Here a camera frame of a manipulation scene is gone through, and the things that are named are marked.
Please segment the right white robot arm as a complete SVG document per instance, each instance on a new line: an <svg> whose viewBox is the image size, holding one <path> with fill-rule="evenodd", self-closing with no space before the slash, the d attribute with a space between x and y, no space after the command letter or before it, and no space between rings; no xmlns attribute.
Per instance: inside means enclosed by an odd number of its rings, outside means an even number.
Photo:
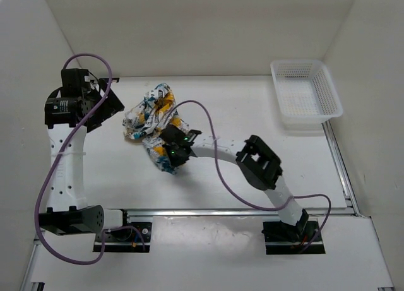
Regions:
<svg viewBox="0 0 404 291"><path fill-rule="evenodd" d="M263 191L271 201L269 210L278 213L287 238L296 241L306 233L308 214L286 185L280 158L259 136L252 135L245 141L222 140L194 129L185 133L169 124L160 138L173 167L191 157L236 164L249 185Z"/></svg>

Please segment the white patterned printed shorts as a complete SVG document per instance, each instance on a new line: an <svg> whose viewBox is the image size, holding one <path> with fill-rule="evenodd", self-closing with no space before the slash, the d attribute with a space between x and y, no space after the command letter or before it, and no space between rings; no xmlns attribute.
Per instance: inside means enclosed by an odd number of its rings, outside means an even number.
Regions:
<svg viewBox="0 0 404 291"><path fill-rule="evenodd" d="M185 133L189 131L189 125L181 119L178 111L172 111L175 106L172 89L168 84L161 83L146 92L138 105L124 113L122 120L124 137L140 141L157 168L172 175L177 171L170 163L160 134L169 124Z"/></svg>

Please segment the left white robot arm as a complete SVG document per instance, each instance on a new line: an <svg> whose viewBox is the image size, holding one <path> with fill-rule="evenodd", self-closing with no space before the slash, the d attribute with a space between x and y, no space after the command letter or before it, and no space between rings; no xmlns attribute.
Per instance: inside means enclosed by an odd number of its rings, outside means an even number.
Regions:
<svg viewBox="0 0 404 291"><path fill-rule="evenodd" d="M90 206L83 183L86 134L124 109L114 92L108 92L103 104L78 128L72 139L66 141L107 89L104 79L97 80L90 75L87 69L62 69L62 86L54 90L45 103L51 159L59 162L47 186L49 199L46 210L39 214L39 226L56 235L98 234L110 229L117 240L124 241L133 231L131 223L124 219L124 211Z"/></svg>

